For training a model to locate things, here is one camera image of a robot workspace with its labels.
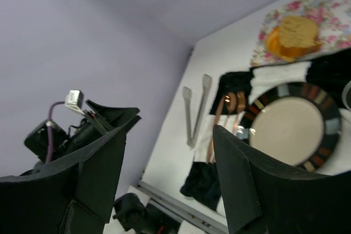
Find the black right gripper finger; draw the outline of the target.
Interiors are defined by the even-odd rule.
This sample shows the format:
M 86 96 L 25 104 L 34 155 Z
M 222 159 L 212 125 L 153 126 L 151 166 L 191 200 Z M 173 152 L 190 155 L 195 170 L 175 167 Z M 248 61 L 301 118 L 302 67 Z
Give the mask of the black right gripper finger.
M 350 172 L 290 166 L 219 125 L 213 140 L 230 233 L 350 233 Z

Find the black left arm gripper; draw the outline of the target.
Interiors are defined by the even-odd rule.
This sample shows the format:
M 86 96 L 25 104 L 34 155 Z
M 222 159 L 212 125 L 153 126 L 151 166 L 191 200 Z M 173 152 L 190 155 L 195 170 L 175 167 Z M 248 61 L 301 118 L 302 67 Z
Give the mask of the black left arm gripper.
M 140 109 L 86 104 L 90 110 L 79 125 L 65 131 L 53 122 L 52 162 L 44 165 L 46 120 L 25 138 L 24 145 L 38 157 L 37 169 L 1 178 L 1 233 L 103 233 L 114 205 L 126 132 L 141 119 Z

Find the brown bread slice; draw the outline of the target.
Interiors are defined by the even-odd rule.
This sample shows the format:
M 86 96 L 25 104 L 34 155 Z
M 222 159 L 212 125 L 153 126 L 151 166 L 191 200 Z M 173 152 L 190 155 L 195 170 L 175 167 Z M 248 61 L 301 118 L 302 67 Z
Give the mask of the brown bread slice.
M 278 30 L 279 55 L 296 59 L 319 51 L 319 25 L 303 16 L 288 15 Z

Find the orange bread piece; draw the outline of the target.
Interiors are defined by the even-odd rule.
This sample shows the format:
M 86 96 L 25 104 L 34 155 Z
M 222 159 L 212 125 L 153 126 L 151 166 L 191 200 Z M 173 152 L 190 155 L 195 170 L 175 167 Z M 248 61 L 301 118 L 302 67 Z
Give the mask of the orange bread piece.
M 272 31 L 265 38 L 265 48 L 266 51 L 277 56 L 278 58 L 287 61 L 287 62 L 295 62 L 295 58 L 290 58 L 288 56 L 284 56 L 280 54 L 280 44 L 278 41 L 279 36 L 279 26 L 272 29 Z

